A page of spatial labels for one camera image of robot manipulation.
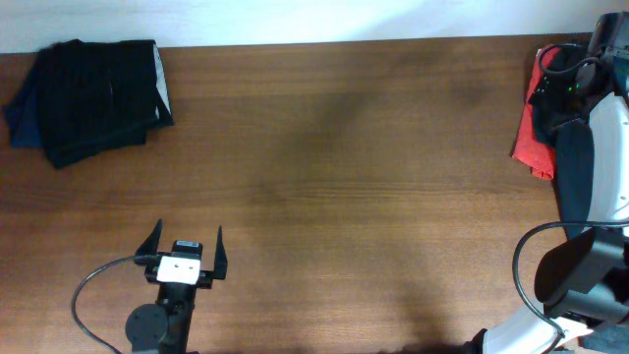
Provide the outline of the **black shorts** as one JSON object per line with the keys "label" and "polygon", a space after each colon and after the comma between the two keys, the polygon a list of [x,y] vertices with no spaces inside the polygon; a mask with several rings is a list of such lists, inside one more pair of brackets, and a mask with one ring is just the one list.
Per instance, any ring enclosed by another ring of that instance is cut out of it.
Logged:
{"label": "black shorts", "polygon": [[47,159],[64,168],[101,152],[143,145],[174,124],[152,39],[56,43],[38,52],[36,113]]}

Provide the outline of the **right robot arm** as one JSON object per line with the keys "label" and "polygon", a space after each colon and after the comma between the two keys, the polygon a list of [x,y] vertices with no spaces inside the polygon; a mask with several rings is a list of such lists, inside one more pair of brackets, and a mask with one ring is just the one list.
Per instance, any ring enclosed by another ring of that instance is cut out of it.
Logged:
{"label": "right robot arm", "polygon": [[464,353],[557,353],[583,338],[628,348],[628,16],[600,16],[588,42],[537,53],[513,149],[545,157],[565,241],[541,259],[533,296]]}

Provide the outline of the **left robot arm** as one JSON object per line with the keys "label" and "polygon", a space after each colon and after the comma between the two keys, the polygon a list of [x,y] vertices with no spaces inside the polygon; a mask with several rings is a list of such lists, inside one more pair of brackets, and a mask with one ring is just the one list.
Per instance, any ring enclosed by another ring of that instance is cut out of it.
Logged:
{"label": "left robot arm", "polygon": [[158,286],[156,300],[135,308],[125,334],[133,354],[181,354],[187,351],[197,291],[210,289],[227,275],[228,260],[222,232],[217,232],[213,268],[201,267],[203,245],[177,240],[170,252],[158,250],[163,222],[157,221],[136,250],[134,263]]}

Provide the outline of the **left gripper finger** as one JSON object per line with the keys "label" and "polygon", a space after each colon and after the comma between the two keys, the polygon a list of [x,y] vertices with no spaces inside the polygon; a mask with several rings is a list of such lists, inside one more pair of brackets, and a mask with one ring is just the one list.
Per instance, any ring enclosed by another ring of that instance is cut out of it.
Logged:
{"label": "left gripper finger", "polygon": [[146,266],[157,256],[158,245],[161,237],[163,221],[158,219],[150,234],[141,243],[135,252],[134,263],[138,266]]}
{"label": "left gripper finger", "polygon": [[225,280],[227,277],[228,259],[223,243],[222,227],[218,228],[216,248],[212,276],[216,280]]}

